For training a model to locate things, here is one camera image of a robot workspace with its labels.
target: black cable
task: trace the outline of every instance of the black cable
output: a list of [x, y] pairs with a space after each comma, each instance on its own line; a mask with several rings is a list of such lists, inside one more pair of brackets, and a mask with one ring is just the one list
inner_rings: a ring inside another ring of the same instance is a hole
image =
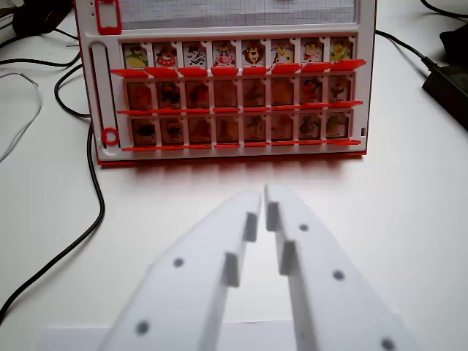
[[425, 7], [427, 7], [428, 9], [432, 10], [432, 11], [435, 11], [441, 15], [444, 15], [444, 16], [448, 16], [448, 17], [452, 17], [452, 18], [468, 18], [468, 15], [463, 15], [461, 13], [454, 13], [454, 12], [449, 12], [449, 11], [445, 11], [445, 10], [441, 10], [441, 9], [438, 9], [437, 7], [435, 6], [432, 6], [430, 3], [428, 3], [426, 0], [421, 0], [421, 2], [423, 3], [423, 5]]
[[71, 34], [68, 34], [68, 33], [66, 33], [65, 31], [61, 31], [61, 30], [58, 29], [58, 28], [55, 28], [54, 31], [56, 31], [56, 32], [58, 32], [58, 33], [60, 33], [60, 34], [66, 35], [67, 37], [70, 37], [70, 38], [72, 38], [72, 39], [78, 40], [78, 37], [76, 37], [76, 36], [74, 36], [74, 35], [71, 35]]
[[66, 106], [62, 101], [59, 96], [59, 89], [61, 84], [66, 80], [70, 75], [78, 71], [80, 68], [83, 68], [83, 64], [79, 64], [76, 67], [73, 67], [70, 71], [68, 71], [62, 78], [60, 78], [56, 84], [56, 86], [53, 88], [53, 94], [56, 96], [56, 100], [58, 104], [63, 108], [65, 111], [67, 111], [70, 115], [78, 118], [86, 118], [89, 117], [88, 113], [80, 113], [75, 110], [72, 110], [70, 107]]
[[420, 59], [424, 59], [424, 55], [417, 51], [416, 49], [413, 48], [413, 46], [408, 45], [405, 42], [402, 42], [400, 39], [395, 38], [392, 34], [385, 33], [384, 31], [379, 31], [378, 29], [375, 30], [375, 34], [381, 35], [382, 37], [385, 37], [387, 39], [390, 39], [392, 42], [395, 42], [398, 45], [401, 45], [403, 48], [408, 49], [415, 55], [418, 55]]
[[42, 61], [42, 60], [35, 60], [33, 58], [11, 58], [9, 60], [1, 60], [0, 65], [2, 64], [15, 64], [18, 62], [23, 62], [27, 64], [43, 64], [44, 66], [52, 66], [52, 67], [70, 67], [75, 64], [80, 59], [81, 52], [79, 52], [73, 60], [70, 62], [49, 62], [49, 61]]
[[421, 59], [421, 61], [426, 65], [426, 67], [429, 68], [429, 71], [432, 72], [433, 69], [439, 68], [439, 66], [437, 66], [437, 64], [433, 62], [429, 57], [424, 56], [422, 53], [414, 49], [413, 46], [408, 45], [405, 42], [402, 42], [400, 39], [397, 39], [393, 35], [386, 33], [384, 31], [379, 31], [378, 29], [375, 30], [375, 34], [381, 35], [382, 37], [385, 37], [391, 40], [392, 42], [395, 42], [396, 44], [401, 45], [403, 48], [408, 49], [409, 51], [417, 55]]
[[34, 274], [30, 279], [28, 279], [25, 283], [23, 283], [5, 302], [5, 304], [0, 309], [0, 325], [3, 323], [5, 317], [7, 316], [8, 309], [11, 307], [13, 301], [21, 295], [21, 293], [30, 287], [36, 280], [38, 280], [41, 276], [43, 276], [49, 269], [51, 269], [58, 261], [62, 258], [67, 256], [75, 247], [81, 244], [87, 237], [90, 236], [100, 225], [102, 220], [104, 219], [105, 214], [105, 202], [104, 197], [102, 196], [101, 189], [99, 187], [99, 182], [96, 177], [96, 170], [94, 169], [93, 165], [93, 157], [92, 157], [92, 136], [93, 136], [93, 125], [90, 124], [88, 130], [88, 139], [86, 142], [86, 157], [88, 159], [88, 168], [89, 173], [91, 174], [91, 180], [93, 181], [94, 190], [96, 191], [96, 196], [99, 201], [99, 214], [94, 221], [94, 223], [78, 238], [76, 239], [71, 245], [69, 245], [64, 251], [60, 252], [56, 255], [47, 265], [42, 267], [36, 274]]

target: red plastic frame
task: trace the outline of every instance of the red plastic frame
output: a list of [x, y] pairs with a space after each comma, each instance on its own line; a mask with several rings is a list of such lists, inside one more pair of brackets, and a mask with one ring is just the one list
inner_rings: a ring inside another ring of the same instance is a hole
[[[105, 2], [111, 4], [116, 3], [116, 12], [117, 12], [117, 27], [103, 27], [101, 26], [101, 15], [99, 13], [99, 3]], [[120, 4], [118, 0], [95, 0], [94, 6], [96, 7], [96, 21], [97, 21], [97, 31], [101, 35], [120, 35], [122, 34], [122, 21], [120, 19]]]

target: black power adapter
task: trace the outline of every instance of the black power adapter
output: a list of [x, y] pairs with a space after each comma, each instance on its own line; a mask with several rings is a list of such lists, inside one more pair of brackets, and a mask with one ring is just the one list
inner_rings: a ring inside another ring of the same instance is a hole
[[429, 61], [424, 63], [431, 74], [423, 89], [468, 131], [468, 67], [439, 67]]

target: gripper jaw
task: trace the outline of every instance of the gripper jaw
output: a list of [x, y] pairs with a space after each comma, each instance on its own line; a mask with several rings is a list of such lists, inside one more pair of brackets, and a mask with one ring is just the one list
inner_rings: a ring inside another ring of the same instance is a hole
[[240, 193], [172, 245], [99, 350], [215, 350], [227, 288], [239, 285], [246, 242], [257, 237], [260, 204], [260, 194]]
[[298, 351], [419, 350], [307, 205], [283, 186], [265, 188], [267, 230], [288, 276]]

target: white cable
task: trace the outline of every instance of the white cable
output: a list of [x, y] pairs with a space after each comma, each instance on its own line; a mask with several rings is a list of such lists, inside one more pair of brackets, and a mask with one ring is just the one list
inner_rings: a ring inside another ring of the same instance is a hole
[[41, 99], [41, 94], [39, 92], [39, 85], [36, 82], [34, 82], [30, 77], [24, 75], [23, 73], [7, 73], [5, 75], [0, 75], [0, 78], [5, 78], [5, 77], [8, 77], [9, 75], [20, 75], [21, 77], [27, 79], [34, 86], [34, 88], [36, 89], [36, 95], [37, 95], [37, 109], [36, 109], [36, 112], [34, 113], [34, 117], [28, 123], [26, 123], [19, 130], [18, 133], [16, 133], [16, 135], [14, 136], [14, 138], [8, 145], [7, 150], [0, 156], [0, 162], [2, 162], [4, 159], [7, 158], [8, 155], [10, 155], [10, 153], [13, 151], [13, 149], [16, 147], [16, 145], [20, 141], [24, 132], [28, 129], [31, 123], [34, 122], [34, 119], [36, 119], [36, 117], [39, 115], [39, 113], [41, 112], [41, 108], [42, 108], [42, 99]]

